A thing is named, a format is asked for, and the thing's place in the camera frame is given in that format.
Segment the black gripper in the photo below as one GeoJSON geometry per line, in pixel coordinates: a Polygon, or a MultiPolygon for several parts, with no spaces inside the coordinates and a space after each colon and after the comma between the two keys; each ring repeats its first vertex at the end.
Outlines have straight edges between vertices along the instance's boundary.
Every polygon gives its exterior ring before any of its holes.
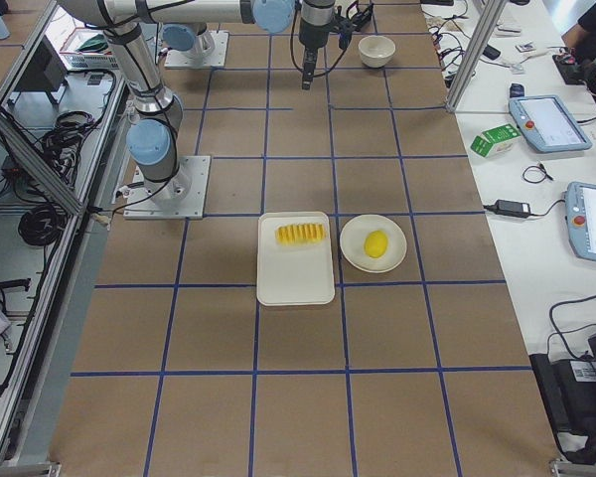
{"type": "Polygon", "coordinates": [[[302,65],[302,89],[309,90],[311,88],[311,79],[314,77],[317,65],[317,50],[305,48],[302,65]]]}

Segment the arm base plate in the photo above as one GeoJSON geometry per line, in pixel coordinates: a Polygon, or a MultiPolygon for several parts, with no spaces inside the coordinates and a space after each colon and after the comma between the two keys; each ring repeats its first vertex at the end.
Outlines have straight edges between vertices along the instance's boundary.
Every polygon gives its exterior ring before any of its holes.
{"type": "Polygon", "coordinates": [[[142,171],[136,166],[133,181],[143,182],[143,185],[132,188],[124,195],[127,200],[123,209],[124,218],[200,220],[204,215],[210,169],[210,156],[182,156],[179,158],[178,174],[158,194],[149,198],[160,185],[146,182],[142,171]]]}
{"type": "Polygon", "coordinates": [[[162,35],[171,70],[222,68],[226,60],[228,31],[205,30],[197,35],[185,25],[167,25],[162,35]]]}

